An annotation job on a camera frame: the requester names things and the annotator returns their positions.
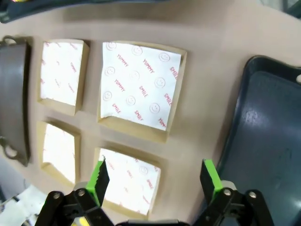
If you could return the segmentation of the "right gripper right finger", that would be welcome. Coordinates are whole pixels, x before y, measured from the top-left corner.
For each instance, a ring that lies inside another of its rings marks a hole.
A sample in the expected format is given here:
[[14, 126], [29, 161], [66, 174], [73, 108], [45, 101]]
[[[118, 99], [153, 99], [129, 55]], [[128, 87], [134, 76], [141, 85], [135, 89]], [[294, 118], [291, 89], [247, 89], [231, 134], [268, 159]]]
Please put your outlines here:
[[224, 187], [211, 159], [202, 161], [200, 182], [207, 207], [195, 221], [196, 226], [219, 226], [225, 218], [234, 218], [240, 226], [273, 226], [268, 206], [259, 190], [245, 194]]

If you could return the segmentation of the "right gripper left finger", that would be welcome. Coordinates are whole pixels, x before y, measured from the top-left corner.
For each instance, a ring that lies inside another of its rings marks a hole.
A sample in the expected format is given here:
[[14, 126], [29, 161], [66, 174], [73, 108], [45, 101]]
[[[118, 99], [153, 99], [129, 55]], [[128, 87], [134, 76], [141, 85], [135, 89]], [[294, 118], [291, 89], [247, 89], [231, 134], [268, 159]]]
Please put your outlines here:
[[84, 217], [90, 226], [111, 226], [113, 222], [102, 210], [109, 183], [106, 159], [98, 161], [85, 187], [68, 195], [50, 192], [38, 215], [37, 226], [70, 226], [76, 218]]

